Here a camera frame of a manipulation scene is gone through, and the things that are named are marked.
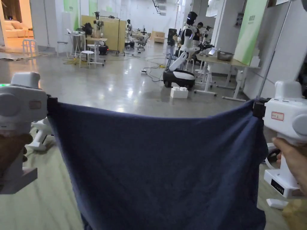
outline display screen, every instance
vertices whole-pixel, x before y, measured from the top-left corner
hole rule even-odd
[[[209,52],[209,55],[213,55],[215,53],[216,49],[215,48],[212,48]]]

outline polished floor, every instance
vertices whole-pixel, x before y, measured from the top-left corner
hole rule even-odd
[[[222,96],[232,96],[233,91],[216,87],[212,90],[218,93],[217,97],[189,92],[188,99],[172,99],[170,89],[165,88],[162,82],[153,82],[161,78],[163,68],[147,69],[152,79],[141,74],[142,68],[166,63],[163,54],[166,52],[165,45],[151,42],[146,51],[141,54],[133,52],[133,56],[126,54],[116,57],[110,53],[105,56],[105,66],[96,66],[95,69],[94,66],[88,69],[85,64],[79,68],[79,63],[72,64],[65,55],[59,58],[46,55],[31,60],[0,61],[0,78],[2,83],[9,83],[15,72],[36,71],[41,74],[40,87],[61,102],[147,116],[207,117],[242,104],[222,99]],[[214,77],[213,80],[223,84],[226,79]],[[265,134],[268,140],[272,137],[269,131]],[[46,154],[29,150],[29,154],[28,164],[39,168],[39,179],[24,191],[0,199],[2,212],[6,212],[0,214],[0,223],[4,224],[5,229],[80,229],[80,218],[58,148],[52,146]],[[265,166],[261,165],[258,207],[266,212],[266,230],[286,230],[288,228],[281,212],[266,204],[267,198],[280,196],[263,181],[264,169]],[[9,208],[4,211],[3,207],[7,206]]]
[[[13,37],[7,38],[7,51],[12,53],[21,53],[22,49],[22,41],[24,39],[34,39],[33,37]]]

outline wooden partition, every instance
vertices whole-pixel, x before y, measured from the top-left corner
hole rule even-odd
[[[82,15],[81,25],[89,22],[94,27],[94,20],[96,20],[94,16]],[[100,17],[99,20],[104,23],[103,37],[108,39],[106,45],[109,47],[109,50],[123,52],[125,49],[126,21],[107,17]]]

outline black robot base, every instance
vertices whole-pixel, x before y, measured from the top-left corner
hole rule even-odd
[[[195,76],[186,70],[165,70],[163,72],[163,82],[166,88],[170,88],[174,82],[180,87],[186,87],[190,90],[195,85]]]

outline human hand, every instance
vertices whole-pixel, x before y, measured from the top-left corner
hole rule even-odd
[[[30,134],[22,134],[15,137],[4,137],[0,135],[0,175],[13,163],[20,151],[26,154],[26,144],[30,144],[33,138]]]
[[[290,172],[300,185],[302,193],[307,196],[307,146],[294,146],[282,138],[273,138],[273,144],[281,150]],[[279,167],[281,154],[277,156]]]

